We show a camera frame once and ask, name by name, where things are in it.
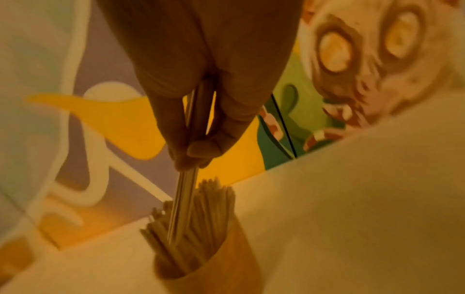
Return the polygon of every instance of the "paper cup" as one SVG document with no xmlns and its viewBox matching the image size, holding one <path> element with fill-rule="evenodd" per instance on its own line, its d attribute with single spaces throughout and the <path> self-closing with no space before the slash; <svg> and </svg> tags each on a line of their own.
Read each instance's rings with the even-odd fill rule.
<svg viewBox="0 0 465 294">
<path fill-rule="evenodd" d="M 218 252 L 202 267 L 178 279 L 155 258 L 155 274 L 171 294 L 260 294 L 262 275 L 237 219 Z"/>
</svg>

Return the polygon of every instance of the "table surface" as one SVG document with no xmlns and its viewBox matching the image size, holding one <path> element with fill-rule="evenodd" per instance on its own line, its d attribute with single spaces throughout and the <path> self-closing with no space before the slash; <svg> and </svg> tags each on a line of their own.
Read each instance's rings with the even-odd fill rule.
<svg viewBox="0 0 465 294">
<path fill-rule="evenodd" d="M 233 185 L 265 293 L 465 293 L 463 99 Z M 162 294 L 146 222 L 51 254 L 1 292 Z"/>
</svg>

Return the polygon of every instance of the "round eye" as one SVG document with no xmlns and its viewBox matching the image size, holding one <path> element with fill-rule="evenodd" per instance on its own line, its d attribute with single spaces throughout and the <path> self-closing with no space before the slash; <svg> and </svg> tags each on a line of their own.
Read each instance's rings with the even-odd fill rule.
<svg viewBox="0 0 465 294">
<path fill-rule="evenodd" d="M 413 12 L 401 13 L 387 30 L 384 46 L 394 57 L 405 58 L 418 42 L 419 32 L 418 16 Z"/>
<path fill-rule="evenodd" d="M 333 73 L 345 71 L 352 59 L 351 43 L 334 31 L 321 38 L 318 51 L 323 66 Z"/>
</svg>

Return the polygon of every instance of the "nose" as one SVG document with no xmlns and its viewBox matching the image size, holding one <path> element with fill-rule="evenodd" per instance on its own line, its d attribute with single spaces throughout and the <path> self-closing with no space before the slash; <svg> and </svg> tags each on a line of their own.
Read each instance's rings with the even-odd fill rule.
<svg viewBox="0 0 465 294">
<path fill-rule="evenodd" d="M 357 92 L 365 96 L 368 93 L 378 91 L 377 79 L 373 75 L 363 75 L 356 78 Z"/>
</svg>

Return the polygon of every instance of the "yellow eye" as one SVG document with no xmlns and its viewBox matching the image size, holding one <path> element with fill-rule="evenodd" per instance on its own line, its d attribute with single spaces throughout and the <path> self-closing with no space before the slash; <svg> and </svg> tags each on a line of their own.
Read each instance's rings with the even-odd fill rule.
<svg viewBox="0 0 465 294">
<path fill-rule="evenodd" d="M 334 31 L 326 33 L 321 38 L 318 51 L 323 66 L 334 73 L 345 71 L 352 59 L 351 43 Z"/>
<path fill-rule="evenodd" d="M 397 16 L 387 30 L 384 38 L 386 50 L 401 59 L 406 57 L 418 41 L 420 21 L 413 12 L 405 12 Z"/>
</svg>

